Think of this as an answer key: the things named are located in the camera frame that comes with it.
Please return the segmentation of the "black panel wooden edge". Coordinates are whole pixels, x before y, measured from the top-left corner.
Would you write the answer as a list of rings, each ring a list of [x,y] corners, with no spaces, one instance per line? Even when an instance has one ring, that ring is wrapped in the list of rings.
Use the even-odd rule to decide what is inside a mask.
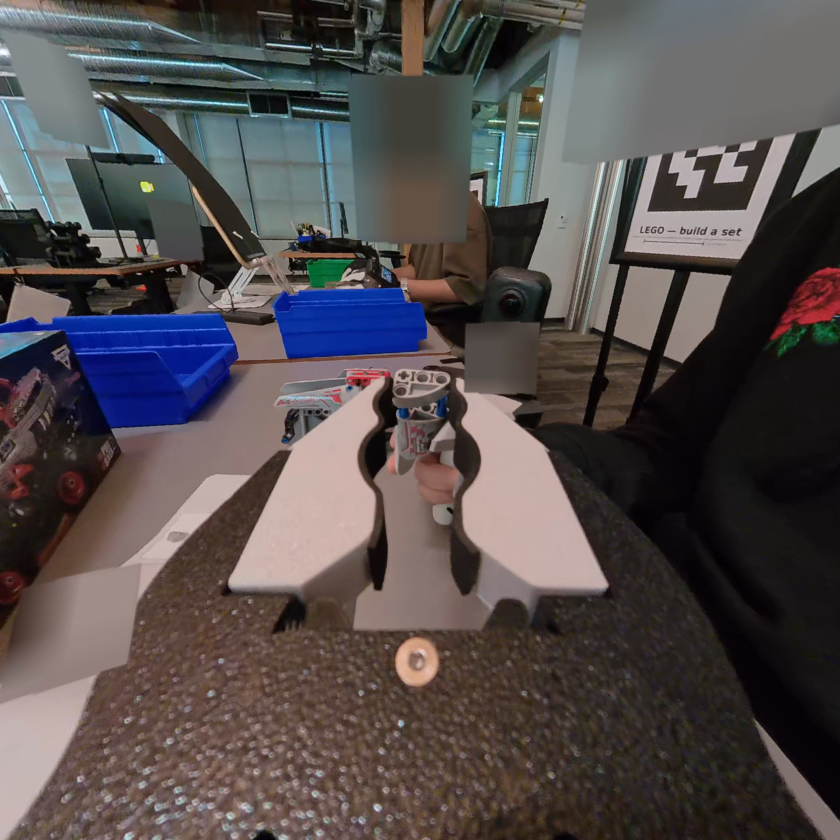
[[[150,141],[184,174],[211,225],[244,268],[268,259],[257,234],[234,200],[170,127],[152,112],[116,93],[97,94],[110,112]]]

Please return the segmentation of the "black easel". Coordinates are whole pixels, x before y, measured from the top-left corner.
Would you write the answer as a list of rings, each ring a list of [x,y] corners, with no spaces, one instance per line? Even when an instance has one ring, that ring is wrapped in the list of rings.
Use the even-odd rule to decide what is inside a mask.
[[[627,276],[630,266],[621,264],[617,271],[610,309],[608,311],[605,330],[602,336],[601,349],[595,365],[595,372],[591,380],[590,391],[583,415],[583,426],[592,427],[602,394],[608,386],[606,375],[607,362],[613,346],[618,315],[623,303],[623,295],[627,283]],[[662,360],[665,357],[665,350],[674,328],[680,304],[688,286],[690,272],[684,269],[675,271],[661,311],[653,342],[647,353],[647,360],[640,378],[636,395],[629,413],[629,418],[634,418],[644,402],[654,390],[656,377]]]

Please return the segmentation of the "wooden post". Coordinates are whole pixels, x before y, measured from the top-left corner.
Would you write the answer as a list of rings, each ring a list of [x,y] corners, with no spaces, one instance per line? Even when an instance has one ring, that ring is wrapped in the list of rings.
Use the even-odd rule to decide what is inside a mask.
[[[424,74],[425,1],[401,1],[402,75]]]

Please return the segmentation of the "black hand-held device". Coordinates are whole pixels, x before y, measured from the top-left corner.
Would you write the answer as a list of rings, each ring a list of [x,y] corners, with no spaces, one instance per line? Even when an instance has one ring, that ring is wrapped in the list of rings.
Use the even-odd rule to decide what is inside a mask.
[[[368,288],[405,290],[405,284],[394,271],[383,266],[375,251],[357,251],[342,273],[336,288]]]

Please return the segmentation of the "white stand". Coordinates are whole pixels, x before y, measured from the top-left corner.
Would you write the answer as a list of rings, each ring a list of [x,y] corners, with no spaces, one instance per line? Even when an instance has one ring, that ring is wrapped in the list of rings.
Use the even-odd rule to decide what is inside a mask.
[[[216,312],[233,312],[239,309],[252,311],[269,304],[281,288],[269,276],[268,284],[258,284],[257,292],[249,291],[253,279],[258,275],[258,268],[241,268],[215,300],[207,303],[206,308]]]

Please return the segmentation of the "black mesh office chair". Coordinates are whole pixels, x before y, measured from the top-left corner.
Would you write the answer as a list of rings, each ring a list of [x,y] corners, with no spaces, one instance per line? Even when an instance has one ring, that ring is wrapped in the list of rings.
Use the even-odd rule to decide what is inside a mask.
[[[549,198],[544,198],[536,203],[486,209],[492,243],[488,277],[503,266],[530,270],[549,204]]]

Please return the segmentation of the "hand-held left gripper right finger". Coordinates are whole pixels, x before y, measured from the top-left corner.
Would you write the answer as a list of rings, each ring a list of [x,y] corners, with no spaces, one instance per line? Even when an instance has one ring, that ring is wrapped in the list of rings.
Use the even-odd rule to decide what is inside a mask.
[[[484,395],[448,396],[455,494],[450,568],[462,595],[602,595],[608,582],[544,447]]]

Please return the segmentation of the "white paper sheet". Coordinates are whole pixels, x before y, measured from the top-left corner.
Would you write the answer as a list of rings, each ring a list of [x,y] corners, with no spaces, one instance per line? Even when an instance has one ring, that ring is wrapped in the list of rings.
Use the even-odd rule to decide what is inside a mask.
[[[39,323],[52,323],[70,313],[70,301],[53,293],[14,284],[7,311],[7,322],[33,319]]]

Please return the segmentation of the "person's black rose sweater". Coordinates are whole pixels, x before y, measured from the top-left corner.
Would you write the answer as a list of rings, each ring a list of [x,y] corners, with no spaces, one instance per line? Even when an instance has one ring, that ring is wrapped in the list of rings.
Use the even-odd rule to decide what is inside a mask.
[[[762,224],[705,339],[616,432],[662,472],[649,532],[753,714],[838,814],[839,174]]]

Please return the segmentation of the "black machine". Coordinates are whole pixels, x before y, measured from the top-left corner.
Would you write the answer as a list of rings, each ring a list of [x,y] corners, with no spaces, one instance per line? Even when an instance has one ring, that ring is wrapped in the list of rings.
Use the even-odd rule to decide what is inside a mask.
[[[97,267],[102,254],[90,242],[79,222],[46,222],[34,208],[1,210],[2,266]]]

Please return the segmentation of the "person's right forearm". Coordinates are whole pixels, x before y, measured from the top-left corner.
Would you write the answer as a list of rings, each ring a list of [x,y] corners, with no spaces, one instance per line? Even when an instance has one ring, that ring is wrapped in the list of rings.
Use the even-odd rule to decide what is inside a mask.
[[[613,429],[548,423],[532,431],[562,454],[642,530],[684,515],[697,488],[699,461],[689,440],[657,420],[637,418]]]

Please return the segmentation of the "open white instruction booklet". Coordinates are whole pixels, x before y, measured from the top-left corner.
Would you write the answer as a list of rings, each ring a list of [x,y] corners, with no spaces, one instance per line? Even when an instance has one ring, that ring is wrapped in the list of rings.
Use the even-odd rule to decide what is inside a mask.
[[[122,567],[134,569],[138,601],[184,541],[247,478],[221,474],[206,478],[163,529],[127,560]],[[96,679],[96,675],[85,675],[2,703],[1,838],[10,836],[54,772],[79,725]]]

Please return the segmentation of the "brown wooden desk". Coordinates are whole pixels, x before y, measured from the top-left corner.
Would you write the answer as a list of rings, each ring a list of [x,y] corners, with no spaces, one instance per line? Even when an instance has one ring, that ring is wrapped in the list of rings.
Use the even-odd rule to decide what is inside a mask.
[[[161,313],[173,313],[172,300],[167,282],[174,277],[172,271],[182,263],[175,259],[144,258],[120,259],[97,266],[59,267],[49,264],[2,266],[1,294],[4,304],[11,303],[14,284],[38,289],[57,289],[70,302],[75,316],[93,314],[88,293],[100,279],[110,287],[121,290],[144,286],[147,295]]]

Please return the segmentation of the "black white marker sign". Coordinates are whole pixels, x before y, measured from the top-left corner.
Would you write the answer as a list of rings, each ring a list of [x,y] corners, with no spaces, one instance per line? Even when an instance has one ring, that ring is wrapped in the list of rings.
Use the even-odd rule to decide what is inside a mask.
[[[729,275],[789,200],[821,130],[636,158],[610,262]]]

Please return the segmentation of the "grey brick assembly blue pins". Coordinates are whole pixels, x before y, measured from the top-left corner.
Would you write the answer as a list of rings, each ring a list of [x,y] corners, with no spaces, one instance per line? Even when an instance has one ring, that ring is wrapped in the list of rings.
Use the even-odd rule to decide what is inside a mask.
[[[429,454],[433,441],[447,423],[451,377],[444,371],[401,369],[395,373],[392,402],[395,408],[395,473],[404,476],[414,463]]]

